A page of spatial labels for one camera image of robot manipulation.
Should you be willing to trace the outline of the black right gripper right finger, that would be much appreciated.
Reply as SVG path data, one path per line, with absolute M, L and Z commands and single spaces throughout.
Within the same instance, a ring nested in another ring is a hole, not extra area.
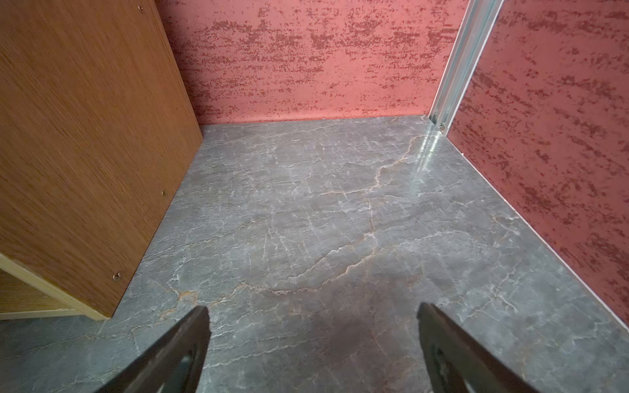
M 417 313 L 419 341 L 434 392 L 535 392 L 437 306 Z

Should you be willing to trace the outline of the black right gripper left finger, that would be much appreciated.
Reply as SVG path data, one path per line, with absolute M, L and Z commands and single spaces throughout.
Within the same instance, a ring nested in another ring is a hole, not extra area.
M 211 339 L 205 306 L 193 308 L 100 392 L 195 392 Z

